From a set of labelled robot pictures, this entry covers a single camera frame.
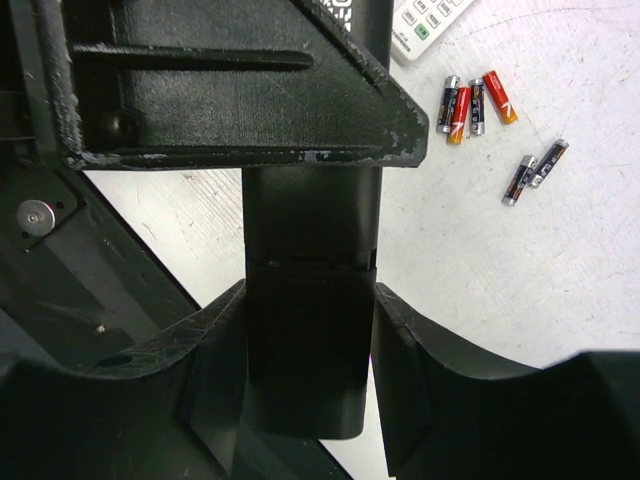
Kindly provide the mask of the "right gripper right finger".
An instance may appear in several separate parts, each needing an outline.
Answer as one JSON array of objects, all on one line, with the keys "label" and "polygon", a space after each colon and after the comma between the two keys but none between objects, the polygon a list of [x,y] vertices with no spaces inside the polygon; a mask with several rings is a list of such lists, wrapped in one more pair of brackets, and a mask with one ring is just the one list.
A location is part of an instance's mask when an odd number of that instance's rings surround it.
[{"label": "right gripper right finger", "polygon": [[372,363],[398,479],[635,479],[639,356],[587,351],[536,369],[375,289]]}]

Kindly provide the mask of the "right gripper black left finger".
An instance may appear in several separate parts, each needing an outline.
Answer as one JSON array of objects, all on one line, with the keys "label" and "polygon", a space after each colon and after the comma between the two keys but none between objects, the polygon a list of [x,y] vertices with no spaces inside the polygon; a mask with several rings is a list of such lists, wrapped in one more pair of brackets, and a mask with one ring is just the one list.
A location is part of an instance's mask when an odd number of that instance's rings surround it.
[{"label": "right gripper black left finger", "polygon": [[224,479],[245,378],[245,285],[86,368],[1,358],[5,479]]}]

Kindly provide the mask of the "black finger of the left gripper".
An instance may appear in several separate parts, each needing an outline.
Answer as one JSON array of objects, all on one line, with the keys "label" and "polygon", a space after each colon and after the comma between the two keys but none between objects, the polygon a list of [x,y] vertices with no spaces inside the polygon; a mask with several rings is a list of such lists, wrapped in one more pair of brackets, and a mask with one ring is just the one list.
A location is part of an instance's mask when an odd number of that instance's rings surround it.
[{"label": "black finger of the left gripper", "polygon": [[426,113],[317,1],[33,1],[29,99],[76,170],[414,167]]}]

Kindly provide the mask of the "black remote control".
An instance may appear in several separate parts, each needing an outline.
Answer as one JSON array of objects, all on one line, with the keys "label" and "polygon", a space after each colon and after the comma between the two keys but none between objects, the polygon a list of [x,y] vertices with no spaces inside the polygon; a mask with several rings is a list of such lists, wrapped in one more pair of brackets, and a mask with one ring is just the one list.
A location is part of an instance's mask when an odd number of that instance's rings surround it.
[{"label": "black remote control", "polygon": [[382,171],[242,173],[249,410],[278,435],[363,428]]}]

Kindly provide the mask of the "white remote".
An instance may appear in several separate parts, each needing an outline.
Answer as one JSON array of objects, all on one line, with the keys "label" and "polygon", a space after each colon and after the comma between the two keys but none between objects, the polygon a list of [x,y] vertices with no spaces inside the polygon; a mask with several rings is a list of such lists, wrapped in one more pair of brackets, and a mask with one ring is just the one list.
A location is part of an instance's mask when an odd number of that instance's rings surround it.
[{"label": "white remote", "polygon": [[406,0],[395,8],[391,53],[400,65],[409,65],[474,3],[474,0]]}]

